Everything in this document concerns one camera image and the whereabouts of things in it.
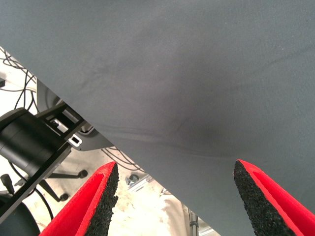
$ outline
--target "red foam piece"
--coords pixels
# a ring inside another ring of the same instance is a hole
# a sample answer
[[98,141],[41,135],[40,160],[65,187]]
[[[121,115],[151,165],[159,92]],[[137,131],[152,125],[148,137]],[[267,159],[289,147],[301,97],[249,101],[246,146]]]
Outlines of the red foam piece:
[[276,208],[285,223],[297,236],[315,235],[315,215],[286,192],[257,166],[239,160],[266,199]]
[[115,162],[101,166],[79,189],[40,236],[83,236],[106,190]]

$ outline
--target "concrete floor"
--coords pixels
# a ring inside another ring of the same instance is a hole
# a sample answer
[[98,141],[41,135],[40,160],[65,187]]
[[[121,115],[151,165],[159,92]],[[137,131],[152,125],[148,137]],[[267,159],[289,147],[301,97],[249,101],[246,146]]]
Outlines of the concrete floor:
[[[6,89],[20,89],[24,85],[24,74],[20,70],[12,67],[5,66],[0,62],[0,77],[8,81]],[[29,88],[36,90],[36,84],[29,84]],[[13,109],[15,102],[19,96],[19,92],[5,92],[0,90],[0,116]],[[27,93],[27,104],[29,104],[31,96]],[[115,155],[120,156],[118,151],[111,150]],[[101,150],[92,150],[80,152],[72,150],[71,154],[65,159],[61,165],[57,167],[55,173],[69,173],[77,174],[80,170],[85,169],[88,171],[88,177],[101,165],[112,161]],[[19,178],[10,169],[7,160],[0,157],[0,175],[10,174],[13,183],[16,183]],[[145,175],[142,172],[131,172],[119,166],[119,184],[117,189],[117,196],[119,200],[113,208],[113,217],[109,229],[109,236],[176,236],[180,230],[174,227],[173,222],[170,222],[170,216],[165,210],[165,201],[161,198],[161,191],[163,187],[157,182],[152,181],[146,184],[141,190],[135,193],[128,191],[128,185],[125,178],[131,174],[137,174],[140,178]],[[73,196],[76,191],[87,180],[84,179],[48,179],[48,183],[55,190],[57,195],[68,193]],[[0,184],[0,191],[5,187]],[[66,202],[56,202],[50,197],[41,187],[38,189],[43,193],[47,199],[53,214],[56,215],[64,207]],[[23,201],[30,211],[32,212],[40,230],[42,231],[50,222],[48,211],[41,201],[41,199],[34,193]],[[187,209],[184,207],[184,214],[187,216]],[[209,228],[209,226],[199,220],[200,230]],[[187,225],[180,225],[179,227],[186,228]],[[201,234],[201,236],[218,236],[215,231]]]

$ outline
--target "black knob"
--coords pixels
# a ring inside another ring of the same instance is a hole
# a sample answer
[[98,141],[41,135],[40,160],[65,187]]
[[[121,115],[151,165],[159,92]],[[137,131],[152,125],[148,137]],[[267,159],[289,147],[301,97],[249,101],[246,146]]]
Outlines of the black knob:
[[11,180],[10,176],[8,174],[4,174],[0,178],[1,178],[1,182],[6,187],[8,192],[10,194],[14,194],[14,188],[13,188],[12,180]]

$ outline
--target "gray fabric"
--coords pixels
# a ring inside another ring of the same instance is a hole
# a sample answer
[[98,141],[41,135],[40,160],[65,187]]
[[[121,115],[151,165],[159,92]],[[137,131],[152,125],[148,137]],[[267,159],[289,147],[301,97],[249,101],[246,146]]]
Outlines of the gray fabric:
[[315,212],[313,0],[0,0],[0,45],[223,236],[237,158]]

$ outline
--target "black rubber foam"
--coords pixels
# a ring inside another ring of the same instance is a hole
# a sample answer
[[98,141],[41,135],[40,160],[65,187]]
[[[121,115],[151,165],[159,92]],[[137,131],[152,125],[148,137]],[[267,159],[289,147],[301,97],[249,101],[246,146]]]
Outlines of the black rubber foam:
[[118,185],[118,167],[113,167],[109,176],[105,191],[99,201],[95,214],[85,233],[85,236],[107,236],[109,224],[113,215],[112,208],[115,206],[118,197],[115,192]]
[[257,236],[294,236],[275,207],[265,198],[240,161],[236,161],[234,181]]

